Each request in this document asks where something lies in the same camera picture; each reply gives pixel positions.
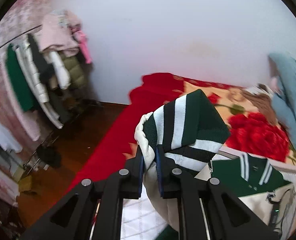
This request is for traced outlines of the green white varsity jacket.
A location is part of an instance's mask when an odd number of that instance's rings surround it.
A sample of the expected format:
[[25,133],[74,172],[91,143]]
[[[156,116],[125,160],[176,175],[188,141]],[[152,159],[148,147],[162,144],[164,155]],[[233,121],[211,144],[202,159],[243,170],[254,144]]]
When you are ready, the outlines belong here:
[[215,160],[227,141],[228,127],[201,90],[183,95],[141,117],[135,139],[145,161],[144,186],[166,228],[159,239],[177,239],[177,202],[160,196],[157,181],[157,147],[181,170],[196,177],[210,172],[240,198],[265,224],[281,237],[284,208],[281,203],[290,193],[291,183],[266,158],[243,153],[231,160]]

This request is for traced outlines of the clothes rack with garments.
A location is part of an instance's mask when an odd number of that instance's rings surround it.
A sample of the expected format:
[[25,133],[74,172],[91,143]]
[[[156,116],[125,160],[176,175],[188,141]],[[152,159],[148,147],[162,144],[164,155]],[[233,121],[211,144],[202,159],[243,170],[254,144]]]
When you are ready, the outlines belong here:
[[58,129],[70,120],[82,99],[83,66],[92,64],[81,20],[69,10],[46,14],[41,29],[27,33],[6,50],[10,99],[23,128],[37,140],[40,128],[33,112],[40,108]]

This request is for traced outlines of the white diamond pattern mat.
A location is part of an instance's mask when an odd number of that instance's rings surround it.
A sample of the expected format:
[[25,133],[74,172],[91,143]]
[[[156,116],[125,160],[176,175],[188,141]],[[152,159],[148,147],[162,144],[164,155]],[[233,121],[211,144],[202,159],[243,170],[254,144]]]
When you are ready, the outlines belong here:
[[[228,150],[217,154],[197,178],[216,177],[265,224],[287,239],[296,215],[296,169],[288,164]],[[124,200],[121,239],[156,239],[172,232],[151,204],[146,190],[138,200]]]

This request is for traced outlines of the pink floral curtain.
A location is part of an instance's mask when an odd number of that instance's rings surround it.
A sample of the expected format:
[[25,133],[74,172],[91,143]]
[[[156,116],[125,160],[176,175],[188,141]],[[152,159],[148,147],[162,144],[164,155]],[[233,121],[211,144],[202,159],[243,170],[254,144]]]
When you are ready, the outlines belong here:
[[19,143],[19,149],[13,153],[21,163],[32,156],[51,129],[38,112],[26,114],[20,110],[15,93],[10,90],[6,52],[9,44],[21,40],[29,31],[39,31],[50,8],[50,0],[17,0],[0,18],[0,124],[7,137]]

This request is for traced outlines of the red floral blanket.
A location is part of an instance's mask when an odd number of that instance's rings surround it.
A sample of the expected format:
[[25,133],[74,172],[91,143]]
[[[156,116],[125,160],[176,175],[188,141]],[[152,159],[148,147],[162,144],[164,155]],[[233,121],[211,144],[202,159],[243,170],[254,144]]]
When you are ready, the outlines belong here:
[[143,84],[130,91],[130,105],[113,122],[111,128],[77,172],[69,189],[84,178],[106,179],[136,155],[134,131],[143,114],[154,111],[179,96],[201,89],[224,122],[232,126],[232,136],[225,145],[235,150],[270,157],[296,166],[296,150],[290,146],[286,129],[281,126],[264,92],[252,94],[244,88],[203,82],[171,73],[154,73],[142,77]]

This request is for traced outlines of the light blue quilt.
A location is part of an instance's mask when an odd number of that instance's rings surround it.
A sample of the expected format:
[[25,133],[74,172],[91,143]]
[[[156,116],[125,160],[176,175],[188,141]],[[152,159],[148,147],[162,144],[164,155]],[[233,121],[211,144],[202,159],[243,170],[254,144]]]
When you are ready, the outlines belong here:
[[271,105],[279,122],[286,128],[296,150],[296,59],[282,53],[270,53]]

